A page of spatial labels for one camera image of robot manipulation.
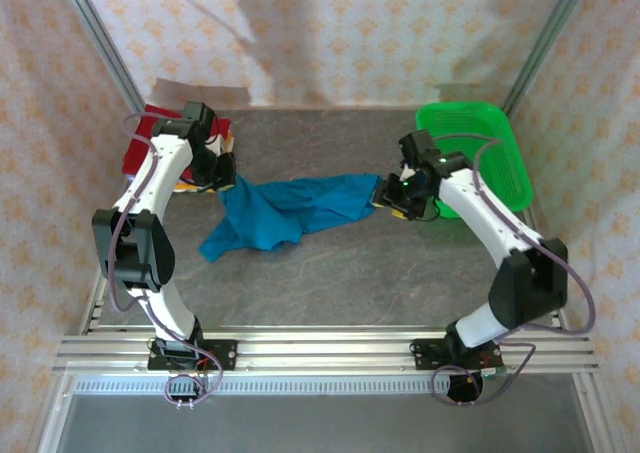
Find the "wall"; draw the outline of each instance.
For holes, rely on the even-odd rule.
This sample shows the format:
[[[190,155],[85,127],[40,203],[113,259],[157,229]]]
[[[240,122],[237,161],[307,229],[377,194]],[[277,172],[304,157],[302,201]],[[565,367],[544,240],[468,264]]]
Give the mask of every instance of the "wall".
[[[597,303],[597,353],[616,415],[640,451],[640,0],[581,0],[514,130],[535,213],[568,242]],[[586,317],[571,285],[573,324]]]
[[[415,107],[506,97],[556,0],[92,0],[168,107]]]
[[[0,0],[0,438],[24,450],[122,185],[128,108],[67,0]]]

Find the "blue cloth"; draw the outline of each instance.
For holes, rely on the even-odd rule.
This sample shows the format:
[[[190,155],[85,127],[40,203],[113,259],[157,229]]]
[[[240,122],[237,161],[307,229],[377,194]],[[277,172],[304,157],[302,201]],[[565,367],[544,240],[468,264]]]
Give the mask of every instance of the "blue cloth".
[[[252,185],[237,176],[235,188],[220,192],[226,217],[200,247],[214,262],[238,248],[274,251],[315,233],[362,220],[380,177],[342,175]]]

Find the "green basket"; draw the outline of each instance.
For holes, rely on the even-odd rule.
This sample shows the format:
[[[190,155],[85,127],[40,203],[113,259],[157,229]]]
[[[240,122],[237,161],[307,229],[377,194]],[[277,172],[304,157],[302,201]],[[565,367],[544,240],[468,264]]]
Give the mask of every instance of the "green basket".
[[[490,148],[480,162],[480,174],[489,188],[511,211],[522,211],[533,200],[533,188],[524,166],[511,125],[504,112],[485,102],[443,102],[423,106],[416,114],[418,129],[427,129],[438,136],[453,133],[475,133],[500,138],[500,144]],[[473,161],[486,141],[472,138],[451,138],[436,141],[443,153],[461,151]],[[460,216],[445,204],[440,204],[444,218]]]

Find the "red fabric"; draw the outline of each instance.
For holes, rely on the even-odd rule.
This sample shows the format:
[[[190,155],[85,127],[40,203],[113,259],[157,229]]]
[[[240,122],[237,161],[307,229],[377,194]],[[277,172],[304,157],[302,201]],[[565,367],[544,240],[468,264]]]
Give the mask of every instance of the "red fabric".
[[[163,108],[158,108],[157,106],[153,105],[145,106],[144,111],[168,116],[169,118],[180,118],[180,113],[176,113],[175,111],[171,110],[165,110]],[[151,130],[153,129],[153,125],[156,123],[156,121],[158,121],[158,118],[151,118],[149,116],[143,117],[140,120],[138,128],[136,129],[136,133],[140,136],[144,136],[145,138],[151,138]],[[229,136],[230,126],[231,120],[228,120],[226,118],[217,118],[213,122],[209,138],[218,134],[219,129],[220,135],[222,135],[222,138],[226,140]],[[147,151],[149,151],[149,147],[147,145],[140,141],[131,140],[131,143],[129,143],[129,148],[124,154],[124,158],[122,160],[122,173],[124,173],[125,175],[135,175],[136,173],[138,173],[138,170],[142,166],[142,162],[147,156]],[[187,180],[193,179],[191,171],[188,168],[184,170],[182,176]]]

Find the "gray surface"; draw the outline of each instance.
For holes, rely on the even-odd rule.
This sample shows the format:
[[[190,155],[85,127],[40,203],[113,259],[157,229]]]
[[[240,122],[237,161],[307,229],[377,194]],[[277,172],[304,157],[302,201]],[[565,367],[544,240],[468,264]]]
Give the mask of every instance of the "gray surface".
[[[494,403],[427,395],[219,396],[177,411],[160,396],[76,396],[61,453],[592,451],[571,375],[525,375]]]
[[[251,111],[232,119],[238,171],[264,183],[399,171],[409,111]],[[444,326],[481,305],[495,267],[460,220],[418,223],[388,210],[305,236],[275,253],[229,252],[207,263],[198,246],[224,215],[215,195],[176,194],[165,227],[175,279],[205,328],[220,325]],[[103,324],[147,324],[135,308],[105,307]]]

